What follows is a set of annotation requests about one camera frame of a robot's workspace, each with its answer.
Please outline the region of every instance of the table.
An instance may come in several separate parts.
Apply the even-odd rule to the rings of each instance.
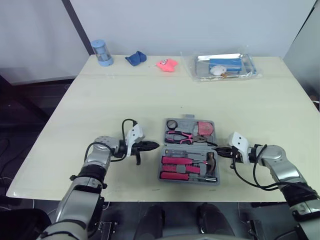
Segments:
[[[230,169],[230,159],[219,159],[221,184],[199,186],[158,181],[158,161],[163,147],[165,118],[194,114],[215,122],[219,144],[237,131],[252,144],[283,147],[316,191],[320,193],[320,115],[297,80],[279,57],[255,57],[263,77],[197,83],[190,79],[180,57],[176,72],[155,66],[167,57],[148,56],[131,66],[122,55],[101,67],[90,56],[59,103],[16,174],[7,196],[61,200],[78,174],[85,150],[96,137],[121,138],[121,122],[133,118],[143,127],[145,140],[160,147],[110,165],[105,179],[106,201],[275,202],[280,191],[251,187]],[[237,169],[252,180],[252,167]],[[257,168],[261,184],[273,183],[269,170]]]

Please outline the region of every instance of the plastic bag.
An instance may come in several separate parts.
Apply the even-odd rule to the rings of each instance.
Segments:
[[[182,63],[196,82],[246,80],[260,77],[261,72],[249,54],[200,54],[183,55]]]

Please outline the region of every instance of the pliers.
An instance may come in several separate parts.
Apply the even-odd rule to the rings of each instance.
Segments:
[[[183,131],[166,131],[168,135],[179,135],[186,138],[180,140],[174,140],[173,138],[165,138],[164,141],[170,144],[192,144],[193,142],[197,143],[205,143],[207,142],[207,138],[204,136],[193,136],[190,132],[183,132]]]

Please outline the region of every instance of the pink toy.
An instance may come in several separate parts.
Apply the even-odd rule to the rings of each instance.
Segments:
[[[164,71],[164,72],[174,72],[175,66],[177,64],[178,63],[175,60],[168,58],[166,60],[157,62],[155,65],[157,65],[159,68],[161,68],[162,71]]]

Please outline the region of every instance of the blue container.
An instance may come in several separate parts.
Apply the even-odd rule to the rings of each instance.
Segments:
[[[94,40],[91,42],[91,46],[101,66],[107,67],[114,63],[114,60],[108,51],[106,42],[104,40]]]

